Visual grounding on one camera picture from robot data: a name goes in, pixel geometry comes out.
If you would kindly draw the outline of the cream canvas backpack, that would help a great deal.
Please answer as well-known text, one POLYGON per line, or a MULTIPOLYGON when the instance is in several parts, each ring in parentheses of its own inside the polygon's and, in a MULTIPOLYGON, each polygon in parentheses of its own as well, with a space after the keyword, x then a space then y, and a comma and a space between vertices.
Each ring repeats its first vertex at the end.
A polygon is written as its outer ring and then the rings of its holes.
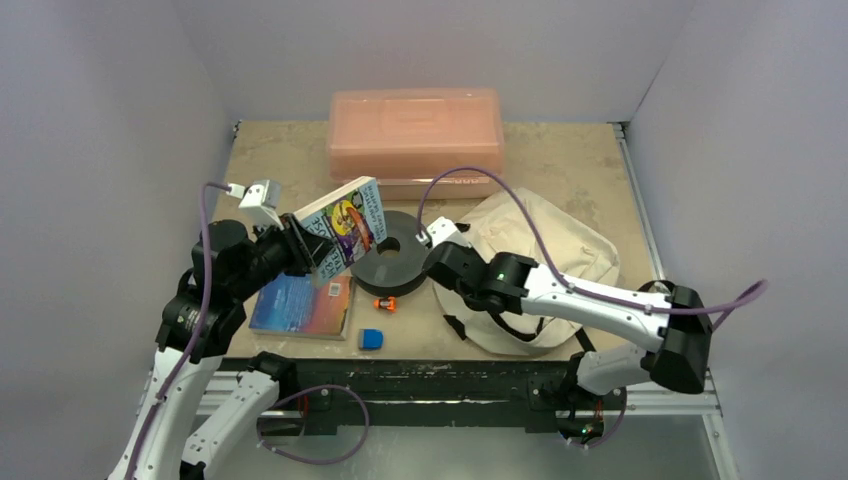
MULTIPOLYGON (((548 266, 558 280, 573 277, 617 287, 620 262, 616 247, 527 189, 494 194, 460 221, 470 225, 465 236, 485 261, 501 252, 513 253, 548 266)), ((540 357, 560 349, 580 328, 589 327, 509 312, 494 318, 470 309, 455 292, 436 282, 433 290, 454 331, 491 354, 540 357)))

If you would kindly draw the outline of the orange cover book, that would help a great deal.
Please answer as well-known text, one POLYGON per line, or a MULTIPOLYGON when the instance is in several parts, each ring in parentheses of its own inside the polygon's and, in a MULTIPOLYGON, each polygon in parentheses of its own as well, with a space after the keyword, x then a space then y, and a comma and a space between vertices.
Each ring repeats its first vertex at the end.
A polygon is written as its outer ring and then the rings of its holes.
POLYGON ((257 296, 248 328, 257 334, 344 340, 354 293, 342 274, 322 287, 309 276, 280 275, 257 296))

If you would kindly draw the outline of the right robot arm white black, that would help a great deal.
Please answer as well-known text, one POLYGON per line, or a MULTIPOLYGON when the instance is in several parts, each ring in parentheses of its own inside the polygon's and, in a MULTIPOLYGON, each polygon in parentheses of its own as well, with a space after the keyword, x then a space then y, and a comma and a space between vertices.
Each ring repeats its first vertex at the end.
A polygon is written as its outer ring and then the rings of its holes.
POLYGON ((611 390, 651 380, 678 393, 705 389, 713 328, 699 294, 671 285, 668 293, 630 291, 566 277, 536 260, 501 252, 485 261, 473 248, 436 246, 427 276, 467 307, 570 320, 624 339, 619 348, 574 356, 561 381, 564 399, 584 407, 611 390))

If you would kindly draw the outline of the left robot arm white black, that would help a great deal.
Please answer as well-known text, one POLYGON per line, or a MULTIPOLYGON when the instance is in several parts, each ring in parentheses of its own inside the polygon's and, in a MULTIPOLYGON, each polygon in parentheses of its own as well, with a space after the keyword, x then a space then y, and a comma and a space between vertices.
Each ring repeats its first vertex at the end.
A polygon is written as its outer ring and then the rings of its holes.
POLYGON ((238 439, 270 406, 298 395, 293 362, 263 353, 200 426, 195 417, 209 382, 246 319, 244 303, 278 276, 310 273, 336 241, 309 233, 291 214, 252 240, 236 220, 205 223, 193 267, 165 305, 154 366, 137 422, 113 479, 210 479, 238 439))

